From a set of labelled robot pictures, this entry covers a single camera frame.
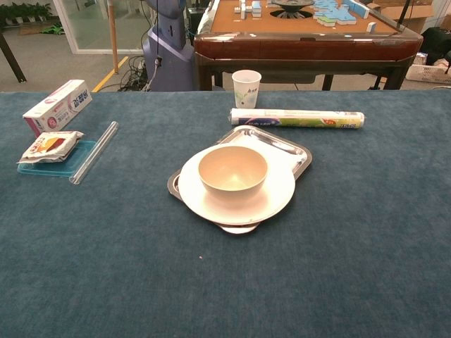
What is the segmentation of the dark slanted table leg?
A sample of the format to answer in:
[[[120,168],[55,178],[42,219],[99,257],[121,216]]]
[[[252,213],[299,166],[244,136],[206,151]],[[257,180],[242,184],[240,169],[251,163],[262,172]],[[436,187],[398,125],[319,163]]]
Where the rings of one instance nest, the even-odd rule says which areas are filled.
[[[11,70],[13,71],[17,81],[19,83],[27,82],[27,79],[17,62],[13,52],[11,51],[10,46],[8,45],[8,42],[6,41],[4,35],[2,32],[0,32],[0,49],[2,50],[6,60],[8,61],[8,64],[11,67]]]

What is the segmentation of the heap of blue mahjong tiles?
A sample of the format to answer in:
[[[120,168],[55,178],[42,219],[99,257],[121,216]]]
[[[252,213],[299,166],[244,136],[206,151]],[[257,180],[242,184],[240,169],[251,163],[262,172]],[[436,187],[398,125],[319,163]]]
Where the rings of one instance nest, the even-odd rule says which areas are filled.
[[[356,25],[357,16],[367,19],[370,8],[356,0],[316,0],[312,5],[313,19],[326,27]]]

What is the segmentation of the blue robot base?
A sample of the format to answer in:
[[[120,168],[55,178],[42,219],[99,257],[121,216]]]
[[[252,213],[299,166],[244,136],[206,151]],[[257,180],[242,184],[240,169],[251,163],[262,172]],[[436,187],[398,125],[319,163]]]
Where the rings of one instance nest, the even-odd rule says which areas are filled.
[[[156,23],[143,42],[148,82],[146,92],[197,89],[194,49],[186,39],[186,0],[145,0],[156,11]]]

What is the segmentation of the pink white toothpaste box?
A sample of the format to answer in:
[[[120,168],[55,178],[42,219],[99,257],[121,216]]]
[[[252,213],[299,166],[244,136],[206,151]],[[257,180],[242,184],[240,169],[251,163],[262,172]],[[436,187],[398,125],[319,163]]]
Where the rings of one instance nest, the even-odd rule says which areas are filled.
[[[84,80],[69,80],[23,114],[38,137],[43,132],[62,130],[92,101]]]

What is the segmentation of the potted green plants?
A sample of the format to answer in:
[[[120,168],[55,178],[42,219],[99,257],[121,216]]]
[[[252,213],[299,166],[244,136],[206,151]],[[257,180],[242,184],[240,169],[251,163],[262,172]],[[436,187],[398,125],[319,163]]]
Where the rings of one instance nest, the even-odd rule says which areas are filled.
[[[47,21],[50,17],[51,4],[0,4],[0,27]]]

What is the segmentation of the plastic wrap roll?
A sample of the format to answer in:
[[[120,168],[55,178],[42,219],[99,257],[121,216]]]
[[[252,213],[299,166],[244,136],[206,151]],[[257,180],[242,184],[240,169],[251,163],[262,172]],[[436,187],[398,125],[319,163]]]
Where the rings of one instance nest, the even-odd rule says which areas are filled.
[[[356,111],[232,108],[229,113],[231,125],[257,127],[359,129],[364,125],[365,119],[363,113]]]

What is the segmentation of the brown mahjong table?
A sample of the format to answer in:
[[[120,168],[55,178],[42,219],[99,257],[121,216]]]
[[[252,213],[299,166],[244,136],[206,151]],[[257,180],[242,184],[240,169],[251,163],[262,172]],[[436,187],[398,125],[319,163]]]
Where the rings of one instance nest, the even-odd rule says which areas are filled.
[[[370,10],[356,25],[326,27],[313,18],[277,18],[261,2],[261,17],[242,19],[239,0],[211,0],[194,37],[199,88],[212,88],[214,73],[251,69],[265,83],[301,83],[324,75],[330,89],[334,75],[371,74],[386,78],[385,89],[399,89],[423,37]],[[366,31],[376,22],[373,33]]]

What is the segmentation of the blue table cloth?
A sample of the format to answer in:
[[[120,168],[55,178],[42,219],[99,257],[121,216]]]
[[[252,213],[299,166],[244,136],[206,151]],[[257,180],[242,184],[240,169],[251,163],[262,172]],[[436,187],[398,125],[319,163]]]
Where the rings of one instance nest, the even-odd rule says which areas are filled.
[[[70,128],[119,128],[80,185],[16,170],[42,98],[0,93],[0,338],[451,338],[451,89],[260,93],[366,120],[274,128],[313,161],[239,237],[166,187],[231,92],[95,94]]]

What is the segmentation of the square stainless steel tray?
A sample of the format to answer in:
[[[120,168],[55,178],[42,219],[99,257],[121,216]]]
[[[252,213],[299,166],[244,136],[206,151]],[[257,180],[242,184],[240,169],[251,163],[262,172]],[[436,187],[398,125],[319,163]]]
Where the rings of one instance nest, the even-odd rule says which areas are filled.
[[[292,170],[295,181],[309,167],[312,161],[311,152],[307,148],[251,125],[241,125],[233,128],[214,144],[214,146],[218,145],[251,147],[264,155],[269,160],[269,165],[276,163],[288,165]],[[180,172],[181,170],[178,170],[168,179],[167,188],[170,194],[181,201],[182,199],[178,190]],[[252,232],[262,222],[244,226],[212,223],[219,226],[225,232],[241,235]]]

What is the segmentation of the white plastic basket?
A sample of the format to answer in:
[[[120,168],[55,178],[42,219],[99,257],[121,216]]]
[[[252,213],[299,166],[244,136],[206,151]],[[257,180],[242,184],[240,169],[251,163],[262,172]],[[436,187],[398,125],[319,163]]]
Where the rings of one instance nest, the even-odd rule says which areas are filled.
[[[433,82],[442,85],[451,85],[451,70],[434,65],[411,65],[405,78],[419,82]]]

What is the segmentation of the white paper cup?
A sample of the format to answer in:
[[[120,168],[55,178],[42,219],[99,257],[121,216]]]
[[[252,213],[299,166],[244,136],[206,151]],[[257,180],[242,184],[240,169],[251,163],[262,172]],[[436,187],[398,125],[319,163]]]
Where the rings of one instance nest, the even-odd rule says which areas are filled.
[[[238,70],[232,74],[235,105],[237,108],[255,108],[261,74],[255,70]]]

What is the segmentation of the cardboard box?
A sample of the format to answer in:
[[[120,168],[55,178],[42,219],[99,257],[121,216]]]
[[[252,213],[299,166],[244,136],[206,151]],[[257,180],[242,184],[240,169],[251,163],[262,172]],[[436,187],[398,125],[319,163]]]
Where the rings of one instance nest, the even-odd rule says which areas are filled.
[[[451,13],[451,0],[371,0],[369,7],[397,21],[407,1],[409,7],[402,24],[417,33],[439,26]]]

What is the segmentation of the beige bowl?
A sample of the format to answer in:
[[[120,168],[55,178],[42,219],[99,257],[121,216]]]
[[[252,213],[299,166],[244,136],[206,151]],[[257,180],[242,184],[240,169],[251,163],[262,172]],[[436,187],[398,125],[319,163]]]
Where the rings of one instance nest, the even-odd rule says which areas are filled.
[[[268,171],[264,156],[245,146],[211,147],[198,165],[206,190],[222,200],[253,197],[262,188]]]

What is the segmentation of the wooden pole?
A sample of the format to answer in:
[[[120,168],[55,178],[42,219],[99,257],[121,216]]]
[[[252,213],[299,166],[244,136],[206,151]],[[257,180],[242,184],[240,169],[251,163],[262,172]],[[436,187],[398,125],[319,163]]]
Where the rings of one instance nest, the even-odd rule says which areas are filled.
[[[116,22],[114,17],[114,5],[113,0],[107,1],[107,11],[109,18],[109,34],[111,41],[111,50],[113,57],[113,71],[115,74],[118,74],[119,66],[118,66],[118,51],[117,51],[117,40],[116,40]]]

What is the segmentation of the white round plate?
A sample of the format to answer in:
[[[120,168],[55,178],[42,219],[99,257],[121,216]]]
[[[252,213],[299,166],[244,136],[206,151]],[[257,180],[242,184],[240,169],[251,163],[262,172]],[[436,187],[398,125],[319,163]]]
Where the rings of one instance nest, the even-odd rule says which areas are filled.
[[[186,206],[197,215],[229,226],[244,226],[264,221],[280,212],[295,192],[295,178],[286,164],[270,164],[262,188],[246,199],[229,201],[216,198],[202,184],[198,166],[209,151],[221,148],[211,146],[190,158],[182,167],[178,190]]]

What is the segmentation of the teal plastic lid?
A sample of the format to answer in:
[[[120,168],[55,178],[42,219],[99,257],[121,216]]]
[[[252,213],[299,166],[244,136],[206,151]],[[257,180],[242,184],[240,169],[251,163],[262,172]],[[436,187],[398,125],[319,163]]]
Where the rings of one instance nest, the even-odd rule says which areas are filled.
[[[84,163],[95,141],[79,141],[68,157],[62,162],[54,163],[20,163],[17,171],[28,175],[43,175],[51,177],[70,177]]]

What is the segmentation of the white snack packet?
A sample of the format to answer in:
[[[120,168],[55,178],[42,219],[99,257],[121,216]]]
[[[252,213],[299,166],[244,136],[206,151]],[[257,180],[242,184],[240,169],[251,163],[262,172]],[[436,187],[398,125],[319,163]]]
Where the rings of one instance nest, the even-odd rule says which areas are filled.
[[[43,132],[18,163],[55,163],[67,159],[85,134],[79,131]]]

